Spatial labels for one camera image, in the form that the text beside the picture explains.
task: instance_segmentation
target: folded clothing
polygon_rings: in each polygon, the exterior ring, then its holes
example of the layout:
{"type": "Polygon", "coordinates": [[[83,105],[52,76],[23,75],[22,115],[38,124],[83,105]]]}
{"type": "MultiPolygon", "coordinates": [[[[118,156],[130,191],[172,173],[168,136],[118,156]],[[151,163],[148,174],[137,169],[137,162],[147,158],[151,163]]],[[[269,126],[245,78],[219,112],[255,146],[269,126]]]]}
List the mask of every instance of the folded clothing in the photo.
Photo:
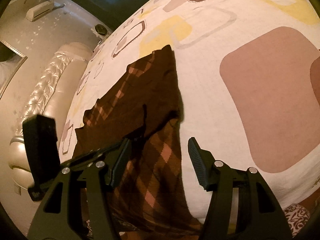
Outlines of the folded clothing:
{"type": "Polygon", "coordinates": [[[113,217],[134,227],[179,238],[199,235],[181,177],[180,92],[169,45],[127,66],[126,73],[86,110],[76,129],[73,157],[133,140],[119,187],[106,193],[113,217]]]}

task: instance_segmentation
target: floor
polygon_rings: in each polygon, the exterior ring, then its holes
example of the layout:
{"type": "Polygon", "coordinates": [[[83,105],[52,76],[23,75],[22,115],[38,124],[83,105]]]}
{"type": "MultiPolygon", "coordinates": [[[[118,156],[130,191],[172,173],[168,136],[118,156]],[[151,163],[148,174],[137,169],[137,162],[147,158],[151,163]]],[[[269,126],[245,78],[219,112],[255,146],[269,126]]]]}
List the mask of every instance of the floor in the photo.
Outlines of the floor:
{"type": "Polygon", "coordinates": [[[57,5],[66,5],[35,22],[25,19],[26,11],[17,12],[6,21],[0,20],[0,39],[28,57],[0,100],[0,201],[25,235],[39,203],[32,202],[24,189],[21,189],[21,195],[15,193],[17,189],[7,159],[16,120],[43,70],[61,45],[82,42],[93,50],[99,42],[91,31],[95,24],[101,24],[99,20],[70,0],[54,1],[57,5]]]}

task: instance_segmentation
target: brown rounded rectangle outline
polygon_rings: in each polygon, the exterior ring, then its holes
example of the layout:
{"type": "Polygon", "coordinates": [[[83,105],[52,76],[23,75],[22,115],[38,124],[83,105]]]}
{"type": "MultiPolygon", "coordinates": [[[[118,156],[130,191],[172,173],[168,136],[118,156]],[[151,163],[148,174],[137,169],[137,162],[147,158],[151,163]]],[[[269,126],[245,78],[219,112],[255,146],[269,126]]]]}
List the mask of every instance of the brown rounded rectangle outline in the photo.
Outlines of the brown rounded rectangle outline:
{"type": "Polygon", "coordinates": [[[310,67],[319,56],[302,33],[279,27],[220,64],[253,161],[265,172],[287,170],[320,143],[320,106],[310,80],[310,67]]]}

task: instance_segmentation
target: argyle cloth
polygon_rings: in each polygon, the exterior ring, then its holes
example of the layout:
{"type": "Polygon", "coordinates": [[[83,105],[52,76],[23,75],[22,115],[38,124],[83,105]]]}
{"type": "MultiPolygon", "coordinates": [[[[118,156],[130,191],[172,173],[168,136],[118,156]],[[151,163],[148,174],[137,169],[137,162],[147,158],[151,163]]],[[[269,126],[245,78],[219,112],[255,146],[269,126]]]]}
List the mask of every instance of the argyle cloth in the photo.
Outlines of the argyle cloth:
{"type": "Polygon", "coordinates": [[[191,216],[181,177],[180,92],[169,45],[127,66],[126,73],[76,129],[73,157],[133,140],[121,183],[106,193],[113,217],[132,228],[179,238],[200,234],[191,216]]]}

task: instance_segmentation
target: patterned fabric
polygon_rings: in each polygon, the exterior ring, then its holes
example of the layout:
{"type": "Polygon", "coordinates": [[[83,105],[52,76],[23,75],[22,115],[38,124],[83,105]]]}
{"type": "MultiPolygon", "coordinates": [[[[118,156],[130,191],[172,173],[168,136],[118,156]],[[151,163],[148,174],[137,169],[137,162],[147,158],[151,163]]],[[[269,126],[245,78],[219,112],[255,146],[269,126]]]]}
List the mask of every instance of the patterned fabric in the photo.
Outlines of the patterned fabric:
{"type": "Polygon", "coordinates": [[[299,204],[293,204],[284,210],[292,236],[295,236],[305,226],[310,218],[310,212],[299,204]]]}
{"type": "Polygon", "coordinates": [[[132,157],[122,181],[106,193],[121,231],[135,228],[169,237],[198,235],[200,222],[191,216],[181,178],[179,89],[170,46],[128,65],[126,73],[76,129],[74,157],[133,139],[132,157]]]}

